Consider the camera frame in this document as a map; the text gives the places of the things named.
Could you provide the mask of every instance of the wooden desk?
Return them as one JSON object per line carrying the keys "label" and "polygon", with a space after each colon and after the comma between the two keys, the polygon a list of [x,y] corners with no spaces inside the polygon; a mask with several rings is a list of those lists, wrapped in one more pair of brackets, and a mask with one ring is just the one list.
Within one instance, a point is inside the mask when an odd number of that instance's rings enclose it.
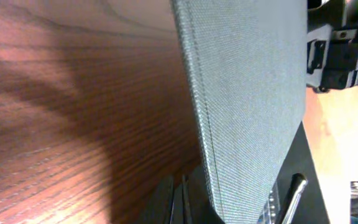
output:
{"label": "wooden desk", "polygon": [[[325,182],[345,182],[340,160],[320,172],[336,151],[316,102],[305,128],[330,209],[342,193]],[[1,223],[128,223],[199,162],[167,0],[0,1]]]}

